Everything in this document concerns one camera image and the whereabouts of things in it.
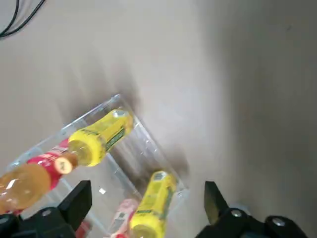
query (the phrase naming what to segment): pink label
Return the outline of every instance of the pink label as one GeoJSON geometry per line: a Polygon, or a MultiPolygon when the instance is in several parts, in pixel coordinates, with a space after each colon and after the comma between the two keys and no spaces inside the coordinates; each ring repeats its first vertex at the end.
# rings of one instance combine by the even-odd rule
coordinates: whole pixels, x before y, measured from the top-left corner
{"type": "Polygon", "coordinates": [[[62,176],[54,167],[54,160],[57,159],[63,152],[67,150],[68,146],[68,139],[63,140],[61,143],[59,143],[58,146],[55,146],[50,151],[35,156],[31,159],[29,159],[26,163],[36,163],[38,165],[43,166],[47,172],[50,174],[51,177],[51,190],[55,188],[58,184],[58,181],[60,177],[62,176]]]}

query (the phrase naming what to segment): plastic bottle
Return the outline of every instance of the plastic bottle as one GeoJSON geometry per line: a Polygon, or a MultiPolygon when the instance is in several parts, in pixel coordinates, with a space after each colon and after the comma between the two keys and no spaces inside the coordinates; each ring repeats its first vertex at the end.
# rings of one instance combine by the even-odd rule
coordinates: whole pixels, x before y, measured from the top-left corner
{"type": "Polygon", "coordinates": [[[128,111],[112,110],[96,123],[73,133],[68,140],[68,152],[76,155],[79,165],[95,166],[117,141],[132,130],[132,127],[133,118],[128,111]]]}
{"type": "Polygon", "coordinates": [[[55,188],[59,182],[60,177],[62,176],[61,173],[57,171],[57,169],[54,166],[54,161],[57,159],[62,153],[67,151],[68,148],[68,139],[63,140],[61,143],[58,144],[58,146],[55,146],[50,151],[35,156],[27,161],[27,163],[35,163],[38,165],[43,166],[49,175],[51,176],[51,190],[55,188]]]}
{"type": "Polygon", "coordinates": [[[40,165],[22,164],[0,178],[0,213],[24,210],[50,190],[51,178],[40,165]]]}
{"type": "Polygon", "coordinates": [[[129,221],[137,210],[138,205],[139,203],[134,199],[123,200],[110,225],[110,238],[127,238],[129,221]]]}
{"type": "Polygon", "coordinates": [[[130,221],[132,238],[163,238],[168,208],[176,180],[164,171],[155,172],[145,195],[130,221]]]}

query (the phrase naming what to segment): beige floor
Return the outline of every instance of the beige floor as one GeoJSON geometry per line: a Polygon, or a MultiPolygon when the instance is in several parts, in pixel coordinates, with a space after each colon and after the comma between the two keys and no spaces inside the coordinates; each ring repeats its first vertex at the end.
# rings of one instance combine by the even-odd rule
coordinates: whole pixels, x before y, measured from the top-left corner
{"type": "MultiPolygon", "coordinates": [[[[22,2],[23,15],[36,4],[22,2]]],[[[48,0],[0,40],[2,168],[122,92],[187,178],[200,214],[188,237],[206,224],[207,179],[260,220],[289,216],[317,237],[316,6],[48,0]]],[[[13,8],[0,2],[2,26],[13,8]]]]}

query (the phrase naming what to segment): yellow label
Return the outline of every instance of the yellow label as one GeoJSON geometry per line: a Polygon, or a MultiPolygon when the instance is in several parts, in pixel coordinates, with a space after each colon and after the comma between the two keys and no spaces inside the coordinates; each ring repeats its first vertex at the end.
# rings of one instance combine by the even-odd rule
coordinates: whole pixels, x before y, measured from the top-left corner
{"type": "Polygon", "coordinates": [[[132,116],[127,111],[115,109],[94,124],[73,133],[69,142],[79,140],[87,144],[92,154],[88,166],[94,166],[100,163],[118,140],[132,130],[132,126],[132,116]]]}
{"type": "Polygon", "coordinates": [[[172,175],[164,171],[155,172],[130,221],[131,229],[143,225],[155,231],[158,238],[163,237],[168,208],[175,190],[176,181],[172,175]]]}

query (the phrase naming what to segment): yellow bottle cap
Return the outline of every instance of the yellow bottle cap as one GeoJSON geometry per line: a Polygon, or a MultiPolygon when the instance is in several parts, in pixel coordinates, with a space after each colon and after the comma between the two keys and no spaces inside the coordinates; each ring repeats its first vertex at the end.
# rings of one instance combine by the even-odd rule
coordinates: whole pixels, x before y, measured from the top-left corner
{"type": "Polygon", "coordinates": [[[62,175],[69,174],[78,166],[77,156],[66,152],[54,161],[55,169],[62,175]]]}

